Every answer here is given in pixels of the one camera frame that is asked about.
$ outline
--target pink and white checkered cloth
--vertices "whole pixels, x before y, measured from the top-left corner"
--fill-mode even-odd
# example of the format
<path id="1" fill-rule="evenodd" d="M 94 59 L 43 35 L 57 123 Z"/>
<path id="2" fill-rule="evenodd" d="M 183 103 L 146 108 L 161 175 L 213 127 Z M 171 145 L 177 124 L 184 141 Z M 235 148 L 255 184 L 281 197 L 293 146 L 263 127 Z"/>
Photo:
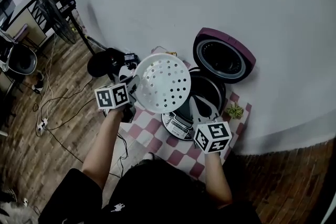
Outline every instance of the pink and white checkered cloth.
<path id="1" fill-rule="evenodd" d="M 166 52 L 162 47 L 154 48 L 151 53 L 156 54 Z M 183 61 L 189 68 L 190 63 Z M 238 137 L 245 129 L 252 106 L 241 100 L 238 95 L 233 92 L 226 92 L 226 99 L 224 103 L 224 111 L 232 103 L 238 102 L 238 105 L 244 108 L 244 114 L 241 119 L 231 119 L 230 116 L 224 112 L 222 117 L 229 123 L 232 132 L 232 140 L 226 151 L 221 151 L 222 164 L 226 157 L 231 152 Z M 149 152 L 152 152 L 164 159 L 174 167 L 184 171 L 192 177 L 205 182 L 204 170 L 204 153 L 200 148 L 195 149 L 192 141 L 183 141 L 171 135 L 163 126 L 161 122 L 161 114 L 154 114 L 145 110 L 139 103 L 135 103 L 137 112 L 132 123 L 122 123 L 121 127 L 130 134 L 140 144 L 145 146 Z"/>

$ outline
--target white logo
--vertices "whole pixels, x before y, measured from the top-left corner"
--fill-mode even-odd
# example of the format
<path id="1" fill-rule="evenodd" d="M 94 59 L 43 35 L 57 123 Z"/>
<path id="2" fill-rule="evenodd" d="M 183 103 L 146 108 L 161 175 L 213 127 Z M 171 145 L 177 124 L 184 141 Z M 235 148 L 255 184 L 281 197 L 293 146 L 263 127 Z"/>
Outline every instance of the white logo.
<path id="1" fill-rule="evenodd" d="M 112 210 L 111 212 L 118 212 L 121 211 L 122 208 L 124 208 L 125 205 L 124 204 L 117 204 L 114 206 L 114 210 Z"/>

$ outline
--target perforated steamer tray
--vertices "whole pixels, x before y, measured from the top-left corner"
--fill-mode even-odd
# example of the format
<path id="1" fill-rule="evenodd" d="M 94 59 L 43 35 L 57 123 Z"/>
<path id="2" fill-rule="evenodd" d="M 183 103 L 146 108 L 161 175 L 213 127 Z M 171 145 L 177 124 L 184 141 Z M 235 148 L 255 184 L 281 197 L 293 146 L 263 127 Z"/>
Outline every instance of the perforated steamer tray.
<path id="1" fill-rule="evenodd" d="M 191 79 L 185 64 L 170 54 L 153 54 L 136 68 L 140 77 L 135 92 L 137 101 L 154 113 L 168 113 L 178 109 L 187 99 Z"/>

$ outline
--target succulent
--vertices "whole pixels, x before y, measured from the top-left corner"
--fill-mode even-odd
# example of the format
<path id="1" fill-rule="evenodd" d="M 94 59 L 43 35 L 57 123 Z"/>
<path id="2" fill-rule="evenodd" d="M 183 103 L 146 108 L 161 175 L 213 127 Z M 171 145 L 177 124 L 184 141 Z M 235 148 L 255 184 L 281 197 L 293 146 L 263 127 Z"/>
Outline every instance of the succulent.
<path id="1" fill-rule="evenodd" d="M 231 104 L 229 108 L 227 108 L 226 112 L 230 115 L 232 119 L 240 118 L 244 114 L 244 109 L 238 106 L 238 103 L 235 102 Z"/>

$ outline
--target electrical cable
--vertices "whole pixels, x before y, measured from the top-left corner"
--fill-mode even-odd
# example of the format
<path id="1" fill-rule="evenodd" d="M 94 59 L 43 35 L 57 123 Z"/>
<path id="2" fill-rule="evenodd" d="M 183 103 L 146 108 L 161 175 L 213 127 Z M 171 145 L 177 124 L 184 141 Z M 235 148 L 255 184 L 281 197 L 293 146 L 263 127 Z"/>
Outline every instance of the electrical cable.
<path id="1" fill-rule="evenodd" d="M 55 44 L 56 44 L 56 41 L 57 41 L 57 36 L 55 35 L 55 38 L 54 38 L 54 45 L 53 45 L 53 48 L 51 50 L 51 57 L 50 57 L 50 67 L 49 67 L 49 74 L 47 73 L 47 89 L 49 87 L 49 89 L 51 90 L 51 98 L 54 98 L 54 92 L 53 90 L 51 89 L 51 86 L 50 86 L 50 82 L 49 82 L 49 77 L 50 77 L 50 71 L 51 71 L 51 65 L 52 65 L 52 58 L 53 58 L 53 55 L 54 55 L 54 48 L 55 48 Z M 50 106 L 51 103 L 48 104 L 48 107 L 47 107 L 47 121 L 49 120 L 49 113 L 48 113 L 48 109 L 49 109 L 49 106 Z"/>
<path id="2" fill-rule="evenodd" d="M 7 77 L 7 79 L 10 80 L 10 82 L 11 82 L 12 84 L 14 84 L 14 80 L 11 80 L 6 74 L 5 74 L 5 76 Z M 24 86 L 26 86 L 28 89 L 32 90 L 34 93 L 37 93 L 37 92 L 35 92 L 31 87 L 25 85 L 24 83 L 22 83 L 22 82 L 19 82 L 19 83 L 22 84 L 22 85 L 24 85 Z M 38 104 L 37 104 L 37 103 L 34 103 L 34 105 L 33 105 L 33 112 L 36 112 L 36 111 L 37 111 L 37 110 L 34 110 L 34 106 L 36 106 L 36 105 L 37 105 L 37 110 L 38 110 Z M 41 137 L 41 136 L 38 135 L 37 132 L 36 132 L 36 129 L 37 129 L 37 123 L 38 123 L 38 118 L 36 119 L 36 123 L 35 123 L 35 135 L 36 135 L 37 137 Z"/>
<path id="3" fill-rule="evenodd" d="M 53 48 L 52 48 L 52 50 L 51 50 L 51 56 L 50 56 L 50 58 L 48 59 L 47 64 L 46 64 L 46 75 L 48 75 L 48 71 L 47 71 L 48 63 L 49 63 L 50 59 L 53 58 L 52 56 L 53 56 L 53 54 L 54 54 L 54 47 L 55 47 L 55 43 L 56 43 L 56 37 L 57 37 L 57 35 L 56 35 L 56 33 L 55 33 L 55 34 L 54 34 L 54 44 L 53 44 Z M 45 93 L 44 93 L 44 95 L 43 95 L 43 97 L 42 97 L 42 100 L 41 100 L 40 104 L 38 105 L 38 109 L 37 109 L 37 121 L 38 121 L 39 119 L 42 121 L 42 115 L 40 116 L 39 108 L 41 107 L 42 101 L 43 101 L 44 97 L 46 96 L 47 92 L 48 92 L 48 85 L 47 85 L 47 89 L 46 89 L 46 91 L 45 91 Z"/>
<path id="4" fill-rule="evenodd" d="M 85 104 L 78 110 L 78 112 L 77 112 L 74 116 L 72 116 L 72 117 L 71 117 L 70 119 L 68 119 L 66 122 L 62 123 L 60 126 L 55 127 L 55 128 L 52 128 L 52 129 L 46 129 L 46 128 L 43 127 L 43 129 L 46 130 L 46 131 L 53 131 L 53 130 L 56 130 L 56 129 L 62 127 L 64 124 L 68 123 L 68 122 L 71 121 L 75 116 L 77 116 L 77 115 L 79 114 L 79 112 L 84 108 L 84 106 L 86 106 L 88 103 L 90 103 L 91 101 L 93 101 L 93 100 L 95 100 L 95 99 L 96 99 L 96 98 L 93 98 L 93 99 L 89 100 L 88 102 L 86 102 L 86 103 L 85 103 Z"/>
<path id="5" fill-rule="evenodd" d="M 51 131 L 49 131 L 48 130 L 48 132 L 53 136 L 53 138 L 61 145 L 61 147 L 62 148 L 64 148 L 67 152 L 69 152 L 73 157 L 75 157 L 77 160 L 79 160 L 81 163 L 83 163 L 83 161 L 80 159 L 80 158 L 78 158 L 74 153 L 72 153 L 70 150 L 68 150 L 56 137 L 55 137 L 55 135 L 51 132 Z M 109 173 L 109 175 L 112 175 L 112 176 L 115 176 L 115 177 L 118 177 L 118 178 L 121 178 L 120 176 L 118 176 L 118 175 L 115 175 L 115 174 L 113 174 L 113 173 Z"/>
<path id="6" fill-rule="evenodd" d="M 123 177 L 123 174 L 124 174 L 124 166 L 123 166 L 121 160 L 122 160 L 122 159 L 127 159 L 127 158 L 128 158 L 127 142 L 126 142 L 125 138 L 122 137 L 119 133 L 118 133 L 117 137 L 119 137 L 120 139 L 122 139 L 122 141 L 123 141 L 123 143 L 124 143 L 124 146 L 125 146 L 125 151 L 126 151 L 126 156 L 125 156 L 125 157 L 120 156 L 120 157 L 119 157 L 119 160 L 118 160 L 118 161 L 120 162 L 121 167 L 122 167 L 122 170 L 121 170 L 121 177 Z"/>
<path id="7" fill-rule="evenodd" d="M 98 46 L 96 43 L 92 42 L 90 39 L 87 38 L 87 40 L 91 43 L 91 44 L 94 44 L 96 47 L 98 47 L 99 49 L 101 50 L 106 50 L 106 49 L 103 49 L 102 47 Z"/>
<path id="8" fill-rule="evenodd" d="M 42 105 L 42 107 L 41 107 L 41 113 L 42 113 L 43 107 L 44 107 L 48 102 L 51 102 L 51 101 L 53 101 L 53 100 L 57 100 L 57 99 L 71 99 L 71 98 L 74 97 L 76 94 L 81 93 L 81 92 L 85 89 L 85 87 L 86 87 L 92 80 L 93 80 L 93 77 L 91 77 L 90 81 L 89 81 L 88 83 L 86 83 L 86 84 L 84 85 L 84 87 L 83 87 L 79 92 L 75 92 L 74 94 L 72 94 L 72 95 L 69 96 L 69 97 L 56 97 L 56 98 L 49 99 L 48 101 L 46 101 L 46 102 Z"/>
<path id="9" fill-rule="evenodd" d="M 41 211 L 40 211 L 40 209 L 38 209 L 38 207 L 36 205 L 33 206 L 33 210 L 38 216 L 41 215 Z"/>

